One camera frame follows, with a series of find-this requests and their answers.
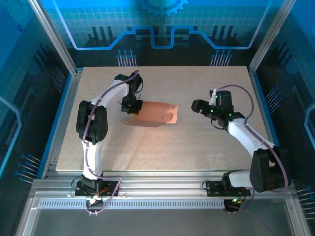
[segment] orange fabric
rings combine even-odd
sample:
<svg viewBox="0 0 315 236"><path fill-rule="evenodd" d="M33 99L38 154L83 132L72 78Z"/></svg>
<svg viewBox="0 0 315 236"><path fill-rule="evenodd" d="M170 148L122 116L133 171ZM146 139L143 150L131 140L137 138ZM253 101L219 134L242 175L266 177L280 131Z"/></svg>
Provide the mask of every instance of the orange fabric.
<svg viewBox="0 0 315 236"><path fill-rule="evenodd" d="M177 122L178 106L162 102L143 101L141 111L133 118L122 120L124 125L158 127Z"/></svg>

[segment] gear logo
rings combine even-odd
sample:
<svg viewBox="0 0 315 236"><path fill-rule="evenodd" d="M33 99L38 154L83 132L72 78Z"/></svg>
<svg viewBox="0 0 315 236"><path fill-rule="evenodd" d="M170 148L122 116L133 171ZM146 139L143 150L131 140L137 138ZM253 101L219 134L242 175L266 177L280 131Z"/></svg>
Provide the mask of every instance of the gear logo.
<svg viewBox="0 0 315 236"><path fill-rule="evenodd" d="M183 5L187 3L188 0L140 0L142 9L147 10L148 14L153 13L155 17L177 14L177 10L183 10Z"/></svg>
<svg viewBox="0 0 315 236"><path fill-rule="evenodd" d="M0 4L3 4L11 17L18 23L22 23L26 20L29 14L29 3L27 0L0 0Z"/></svg>

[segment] blue wall panel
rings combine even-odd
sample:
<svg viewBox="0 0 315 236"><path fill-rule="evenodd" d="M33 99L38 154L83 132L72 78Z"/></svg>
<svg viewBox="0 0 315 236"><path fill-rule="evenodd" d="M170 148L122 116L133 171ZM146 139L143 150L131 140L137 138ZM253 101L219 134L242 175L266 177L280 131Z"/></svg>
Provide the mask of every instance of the blue wall panel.
<svg viewBox="0 0 315 236"><path fill-rule="evenodd" d="M314 12L313 0L296 1L257 70L280 144L290 153L295 185L298 189L310 186L312 192L315 190ZM303 200L303 203L311 207L315 202Z"/></svg>
<svg viewBox="0 0 315 236"><path fill-rule="evenodd" d="M119 50L132 50L141 66L247 65L281 3L43 1L78 67L124 66ZM217 50L226 55L218 64Z"/></svg>
<svg viewBox="0 0 315 236"><path fill-rule="evenodd" d="M27 0L0 0L0 235L15 235L69 72Z"/></svg>

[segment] floor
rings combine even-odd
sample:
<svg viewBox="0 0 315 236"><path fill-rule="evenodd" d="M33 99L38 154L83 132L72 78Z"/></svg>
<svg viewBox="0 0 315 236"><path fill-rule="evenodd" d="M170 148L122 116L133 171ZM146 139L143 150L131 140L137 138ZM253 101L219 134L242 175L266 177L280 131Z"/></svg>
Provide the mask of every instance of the floor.
<svg viewBox="0 0 315 236"><path fill-rule="evenodd" d="M116 75L129 75L135 69L144 80L141 99L178 105L176 124L156 128L125 126L128 115L120 105L108 109L109 131L102 144L104 170L232 170L249 169L251 156L225 131L216 130L210 120L194 113L193 100L209 100L209 90L228 84L244 86L254 95L245 66L165 66L165 67L85 67L80 79L65 133L58 171L83 170L83 148L75 131L79 103L91 100L110 86ZM251 104L238 88L232 92L234 111L245 116ZM257 100L249 123L267 137Z"/></svg>

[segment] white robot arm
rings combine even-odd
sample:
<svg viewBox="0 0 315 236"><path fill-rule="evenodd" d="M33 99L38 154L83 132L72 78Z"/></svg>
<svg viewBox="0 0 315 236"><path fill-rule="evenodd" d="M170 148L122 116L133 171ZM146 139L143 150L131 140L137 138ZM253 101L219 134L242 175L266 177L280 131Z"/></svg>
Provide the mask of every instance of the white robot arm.
<svg viewBox="0 0 315 236"><path fill-rule="evenodd" d="M135 76L134 79L124 83L132 76ZM143 80L139 74L132 73L130 76L120 74L115 77L112 85L104 93L90 102L82 101L80 103L76 131L79 133L83 145L84 169L81 182L85 188L94 192L99 192L101 188L102 180L97 176L102 175L100 151L102 141L108 131L107 109L122 100L123 112L138 114L142 108L142 101L139 100L142 87ZM89 116L95 105L96 109L83 140Z"/></svg>
<svg viewBox="0 0 315 236"><path fill-rule="evenodd" d="M219 126L234 136L252 157L250 170L240 170L225 173L222 185L225 190L231 188L253 188L257 192L264 192L289 185L286 150L277 147L263 138L248 123L245 117L234 112L232 97L229 91L210 91L210 102L195 100L191 109L201 113L212 121L217 120Z"/></svg>

